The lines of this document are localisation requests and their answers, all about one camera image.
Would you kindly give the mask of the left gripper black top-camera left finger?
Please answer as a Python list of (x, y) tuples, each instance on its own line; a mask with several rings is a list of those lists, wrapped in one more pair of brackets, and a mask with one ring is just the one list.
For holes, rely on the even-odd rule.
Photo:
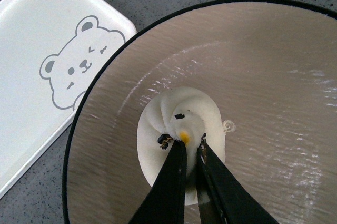
[(130, 223), (183, 223), (186, 186), (186, 147), (174, 141), (145, 200)]

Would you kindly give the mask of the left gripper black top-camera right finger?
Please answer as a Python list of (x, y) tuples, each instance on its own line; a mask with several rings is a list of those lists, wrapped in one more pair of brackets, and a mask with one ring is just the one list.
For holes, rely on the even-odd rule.
[(201, 223), (277, 223), (219, 159), (206, 135), (201, 138), (196, 159)]

